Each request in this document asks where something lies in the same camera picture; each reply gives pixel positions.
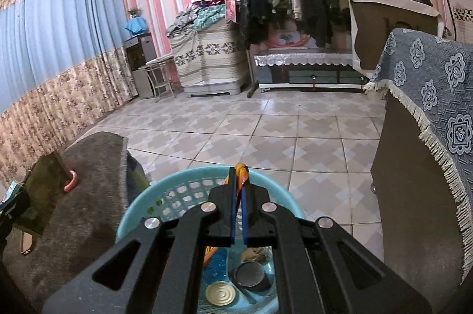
silver screw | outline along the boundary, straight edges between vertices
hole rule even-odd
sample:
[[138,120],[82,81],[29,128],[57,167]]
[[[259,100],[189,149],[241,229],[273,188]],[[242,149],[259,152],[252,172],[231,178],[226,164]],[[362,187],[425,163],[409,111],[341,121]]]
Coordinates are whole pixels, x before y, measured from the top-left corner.
[[155,229],[161,224],[161,221],[158,218],[151,217],[145,221],[145,227],[147,229]]
[[330,229],[333,226],[333,221],[327,217],[320,218],[319,226],[324,229]]
[[213,202],[204,202],[200,208],[202,211],[208,213],[210,211],[214,211],[217,208],[217,205]]
[[272,203],[272,202],[265,202],[265,203],[263,203],[261,208],[263,209],[263,211],[265,211],[267,213],[271,213],[274,210],[276,210],[278,208],[278,206],[276,206],[276,204]]

tiled floor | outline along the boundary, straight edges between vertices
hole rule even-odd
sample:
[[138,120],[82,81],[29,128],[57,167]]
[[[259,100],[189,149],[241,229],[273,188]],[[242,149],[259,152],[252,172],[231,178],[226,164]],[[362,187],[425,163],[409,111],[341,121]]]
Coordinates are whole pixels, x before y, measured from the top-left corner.
[[189,166],[244,162],[288,188],[308,219],[334,218],[382,259],[370,168],[384,114],[383,102],[354,93],[179,94],[134,100],[84,136],[127,136],[152,180]]

blue patterned tablecloth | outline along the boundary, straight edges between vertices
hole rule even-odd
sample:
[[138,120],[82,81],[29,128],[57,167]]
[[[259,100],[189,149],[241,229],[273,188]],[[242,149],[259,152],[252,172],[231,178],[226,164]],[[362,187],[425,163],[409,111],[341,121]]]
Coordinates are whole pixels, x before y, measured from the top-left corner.
[[473,263],[473,45],[410,29],[394,29],[371,82],[410,111],[420,139],[442,166],[457,203],[464,277]]

teal cloth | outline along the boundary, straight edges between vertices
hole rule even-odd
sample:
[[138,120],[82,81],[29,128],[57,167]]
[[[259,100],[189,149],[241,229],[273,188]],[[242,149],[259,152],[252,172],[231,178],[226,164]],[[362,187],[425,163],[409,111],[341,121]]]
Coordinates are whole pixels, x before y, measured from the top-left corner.
[[142,34],[143,32],[148,31],[148,25],[146,24],[146,20],[143,17],[136,17],[130,19],[125,26],[132,35]]
[[209,6],[199,11],[194,21],[194,29],[202,30],[213,25],[225,16],[225,5]]

blue curtain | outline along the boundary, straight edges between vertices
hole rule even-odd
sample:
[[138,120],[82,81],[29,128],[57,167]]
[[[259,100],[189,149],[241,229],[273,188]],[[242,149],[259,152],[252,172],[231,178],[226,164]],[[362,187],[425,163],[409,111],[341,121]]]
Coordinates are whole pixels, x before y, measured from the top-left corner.
[[122,0],[19,0],[0,10],[0,113],[50,78],[119,48]]

